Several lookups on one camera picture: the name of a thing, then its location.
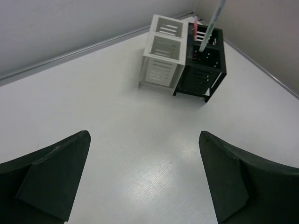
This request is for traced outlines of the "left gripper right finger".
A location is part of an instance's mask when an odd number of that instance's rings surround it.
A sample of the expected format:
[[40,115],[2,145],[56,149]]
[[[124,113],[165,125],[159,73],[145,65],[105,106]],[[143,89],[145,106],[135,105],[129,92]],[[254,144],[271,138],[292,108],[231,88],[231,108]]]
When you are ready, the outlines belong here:
[[297,224],[299,170],[202,131],[199,149],[220,224]]

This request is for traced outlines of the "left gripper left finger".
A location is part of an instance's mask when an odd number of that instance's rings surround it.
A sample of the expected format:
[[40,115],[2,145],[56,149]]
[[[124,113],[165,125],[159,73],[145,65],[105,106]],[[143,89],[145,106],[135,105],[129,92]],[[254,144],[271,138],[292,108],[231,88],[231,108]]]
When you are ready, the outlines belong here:
[[87,130],[0,165],[2,224],[64,224],[88,156]]

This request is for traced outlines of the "pink gel pen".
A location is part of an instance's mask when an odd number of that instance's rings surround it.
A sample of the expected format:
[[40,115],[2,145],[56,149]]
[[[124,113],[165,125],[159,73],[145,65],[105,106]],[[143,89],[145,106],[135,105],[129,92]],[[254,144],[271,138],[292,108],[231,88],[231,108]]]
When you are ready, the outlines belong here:
[[194,23],[193,23],[193,33],[194,33],[194,35],[193,35],[193,37],[194,37],[194,41],[196,42],[197,41],[197,39],[198,39],[198,17],[197,16],[195,16],[194,17]]

